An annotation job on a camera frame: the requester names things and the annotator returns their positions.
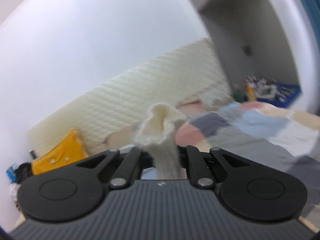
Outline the yellow crown pillow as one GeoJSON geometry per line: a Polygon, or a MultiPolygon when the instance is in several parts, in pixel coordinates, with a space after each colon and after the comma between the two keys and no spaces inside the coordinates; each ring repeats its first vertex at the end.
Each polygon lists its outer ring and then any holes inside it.
{"type": "Polygon", "coordinates": [[[33,175],[54,170],[89,157],[79,133],[70,129],[67,135],[51,150],[31,162],[33,175]]]}

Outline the blue curtain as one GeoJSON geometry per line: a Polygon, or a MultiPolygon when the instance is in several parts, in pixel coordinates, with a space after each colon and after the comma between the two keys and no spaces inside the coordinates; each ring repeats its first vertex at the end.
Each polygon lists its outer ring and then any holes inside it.
{"type": "Polygon", "coordinates": [[[319,44],[319,0],[301,0],[310,19],[317,43],[319,44]]]}

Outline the black clothing pile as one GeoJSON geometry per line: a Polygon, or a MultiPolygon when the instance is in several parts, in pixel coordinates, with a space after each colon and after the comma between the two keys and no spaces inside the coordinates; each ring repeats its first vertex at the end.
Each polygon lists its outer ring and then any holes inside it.
{"type": "Polygon", "coordinates": [[[22,163],[14,172],[17,184],[22,184],[26,179],[33,176],[31,163],[22,163]]]}

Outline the patchwork quilt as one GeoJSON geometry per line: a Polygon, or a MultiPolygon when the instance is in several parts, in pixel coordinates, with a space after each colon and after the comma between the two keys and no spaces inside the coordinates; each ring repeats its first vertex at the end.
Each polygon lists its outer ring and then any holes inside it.
{"type": "Polygon", "coordinates": [[[176,133],[206,162],[220,202],[250,220],[319,215],[319,117],[266,103],[193,116],[176,133]]]}

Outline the blue tray with clutter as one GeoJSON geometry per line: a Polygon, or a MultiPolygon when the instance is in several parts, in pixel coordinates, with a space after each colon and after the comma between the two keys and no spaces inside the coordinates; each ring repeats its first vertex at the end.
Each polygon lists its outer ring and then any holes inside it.
{"type": "Polygon", "coordinates": [[[301,88],[299,85],[273,83],[272,85],[277,86],[277,92],[272,99],[259,99],[259,102],[269,103],[279,108],[288,108],[292,103],[299,97],[301,88]]]}

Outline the blue packet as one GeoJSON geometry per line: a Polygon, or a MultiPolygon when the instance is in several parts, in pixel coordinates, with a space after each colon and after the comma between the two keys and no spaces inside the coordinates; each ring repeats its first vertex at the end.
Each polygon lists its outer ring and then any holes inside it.
{"type": "Polygon", "coordinates": [[[15,171],[18,169],[18,165],[16,163],[13,163],[6,171],[6,174],[9,178],[9,180],[14,183],[16,181],[16,173],[15,171]]]}

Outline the cream striped fleece sweater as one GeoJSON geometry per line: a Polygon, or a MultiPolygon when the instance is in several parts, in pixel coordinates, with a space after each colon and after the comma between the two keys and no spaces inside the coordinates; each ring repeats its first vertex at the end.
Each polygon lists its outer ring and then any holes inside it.
{"type": "Polygon", "coordinates": [[[158,180],[185,179],[176,146],[176,133],[186,122],[181,111],[167,103],[152,105],[133,142],[153,158],[158,180]]]}

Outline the white picture frame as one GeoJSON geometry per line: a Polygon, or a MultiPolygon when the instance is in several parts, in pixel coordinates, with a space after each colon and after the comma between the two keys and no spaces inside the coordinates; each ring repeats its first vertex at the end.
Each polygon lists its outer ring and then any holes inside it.
{"type": "Polygon", "coordinates": [[[276,85],[263,85],[262,87],[258,88],[256,97],[259,99],[272,99],[275,97],[276,92],[276,85]]]}

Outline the white crumpled cloth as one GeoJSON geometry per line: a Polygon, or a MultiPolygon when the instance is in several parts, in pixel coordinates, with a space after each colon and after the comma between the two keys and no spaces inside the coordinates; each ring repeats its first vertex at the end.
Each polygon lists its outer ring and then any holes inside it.
{"type": "Polygon", "coordinates": [[[11,196],[11,198],[12,198],[12,200],[13,200],[13,202],[14,202],[15,204],[18,203],[17,193],[18,193],[18,190],[19,190],[20,186],[21,186],[21,185],[18,184],[18,183],[11,183],[11,184],[9,185],[9,194],[10,194],[10,196],[11,196]]]}

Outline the cream quilted headboard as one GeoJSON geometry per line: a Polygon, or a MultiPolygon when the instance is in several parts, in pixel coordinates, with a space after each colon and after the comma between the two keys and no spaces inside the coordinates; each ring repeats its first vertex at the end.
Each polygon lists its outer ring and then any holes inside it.
{"type": "Polygon", "coordinates": [[[231,101],[231,85],[208,38],[133,67],[64,105],[28,131],[39,156],[75,129],[88,154],[130,144],[129,128],[155,103],[202,101],[218,108],[231,101]]]}

